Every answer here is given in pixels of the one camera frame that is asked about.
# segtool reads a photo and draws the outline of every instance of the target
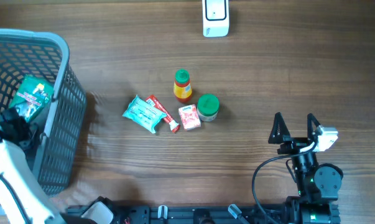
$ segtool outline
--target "wood grain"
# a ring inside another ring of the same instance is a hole
[[[202,36],[201,2],[0,6],[0,27],[49,30],[69,44],[70,64],[88,108],[64,208],[102,195],[158,205],[253,204],[251,177],[276,155],[268,145],[274,113],[293,136],[306,115],[335,126],[339,140],[318,155],[343,169],[343,223],[375,223],[375,2],[230,3],[225,38]],[[154,94],[179,119],[174,73],[191,73],[196,103],[221,101],[200,129],[158,134],[122,117],[139,95]],[[297,190],[284,161],[257,178],[262,202]]]

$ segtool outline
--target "gray basket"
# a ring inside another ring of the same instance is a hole
[[[80,136],[86,95],[68,64],[67,43],[47,32],[0,29],[0,111],[8,108],[25,75],[44,78],[54,94],[36,153],[27,162],[44,192],[67,187]]]

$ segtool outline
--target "yellow label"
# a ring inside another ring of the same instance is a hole
[[[174,93],[177,98],[185,99],[192,94],[192,87],[190,84],[186,87],[179,87],[176,84],[174,85]]]

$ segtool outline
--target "green jar lid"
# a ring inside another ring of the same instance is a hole
[[[212,116],[219,111],[219,99],[212,94],[204,94],[197,103],[197,108],[204,116]]]
[[[179,82],[180,84],[185,84],[190,79],[190,74],[188,74],[188,71],[184,69],[180,69],[175,74],[176,82]]]

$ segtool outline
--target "green package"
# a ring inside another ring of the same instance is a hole
[[[53,87],[49,82],[26,76],[14,95],[10,108],[16,108],[19,115],[30,122],[50,103],[52,95]]]

